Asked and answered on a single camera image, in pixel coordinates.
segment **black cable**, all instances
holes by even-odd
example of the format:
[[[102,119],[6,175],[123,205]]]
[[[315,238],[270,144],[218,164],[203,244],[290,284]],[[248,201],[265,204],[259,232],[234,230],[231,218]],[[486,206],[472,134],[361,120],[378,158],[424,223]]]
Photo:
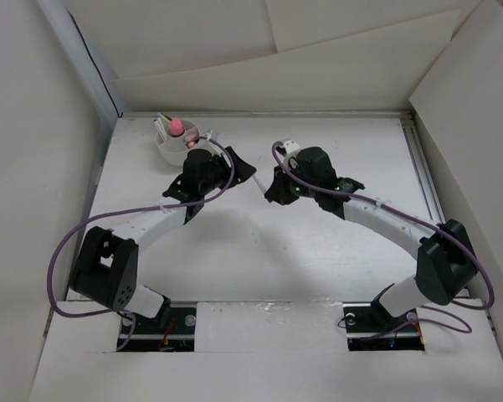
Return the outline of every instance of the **black cable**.
[[[110,97],[111,103],[115,109],[115,113],[117,113],[117,117],[123,117],[122,113],[119,114],[119,109],[117,109],[117,105],[114,102],[114,98],[111,97],[111,93],[108,90],[108,87],[106,86],[104,78],[102,77],[102,74],[99,70],[99,66],[97,65],[97,63],[93,59],[93,56],[91,55],[90,48],[88,47],[87,43],[85,42],[84,35],[82,34],[82,31],[80,31],[80,27],[76,23],[76,20],[74,19],[73,14],[71,14],[69,11],[67,11],[67,13],[69,13],[70,19],[73,21],[73,24],[76,27],[76,30],[78,31],[78,34],[80,35],[80,38],[82,39],[82,43],[84,44],[85,51],[87,52],[88,56],[90,57],[91,63],[93,63],[93,66],[97,70],[97,73],[99,73],[99,77],[100,77],[100,80],[102,81],[102,85],[104,86],[104,89],[106,90],[106,94],[108,94],[108,96]]]

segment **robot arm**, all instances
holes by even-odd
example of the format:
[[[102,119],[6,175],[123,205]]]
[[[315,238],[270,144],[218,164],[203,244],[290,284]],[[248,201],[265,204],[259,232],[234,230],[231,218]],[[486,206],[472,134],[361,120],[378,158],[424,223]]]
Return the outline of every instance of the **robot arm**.
[[[231,147],[226,149],[234,164],[232,188],[248,180],[256,169],[244,162]],[[94,227],[84,238],[69,287],[112,311],[127,310],[167,325],[171,301],[137,282],[139,254],[163,235],[193,219],[203,208],[207,194],[224,188],[231,167],[222,156],[207,149],[191,150],[169,189],[158,200],[160,210],[138,214],[113,229]],[[162,205],[186,204],[181,208]]]
[[[339,178],[327,154],[319,147],[301,149],[295,142],[283,142],[277,151],[283,164],[303,181],[320,188],[343,193],[365,194],[364,185]],[[406,250],[416,261],[416,274],[380,292],[371,303],[370,314],[383,330],[398,324],[406,312],[426,303],[449,304],[477,274],[463,253],[441,235],[420,224],[409,222],[382,208],[357,198],[315,192],[299,185],[281,167],[274,171],[274,181],[264,195],[270,202],[291,204],[299,197],[313,198],[320,208],[337,217],[361,224]],[[472,250],[465,227],[454,220],[446,224],[427,221],[453,235]]]

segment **white table surface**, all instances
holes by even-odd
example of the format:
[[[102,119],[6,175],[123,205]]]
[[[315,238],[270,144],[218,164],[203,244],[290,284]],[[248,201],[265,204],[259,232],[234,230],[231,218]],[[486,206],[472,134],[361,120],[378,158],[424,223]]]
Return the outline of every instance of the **white table surface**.
[[[363,182],[378,197],[428,218],[399,119],[345,116],[190,117],[216,129],[271,184],[272,142],[293,138],[320,146],[339,176]],[[150,117],[117,123],[91,214],[153,204],[180,173],[154,142]],[[100,221],[111,227],[127,220]],[[139,261],[139,280],[180,301],[370,300],[413,274],[415,262],[396,245],[301,199],[268,204],[252,180],[207,205]],[[79,295],[69,293],[69,299]]]
[[[503,402],[503,362],[485,313],[446,309],[474,332],[422,324],[426,352],[349,352],[333,301],[199,303],[193,353],[116,353],[116,314],[54,315],[29,402]]]

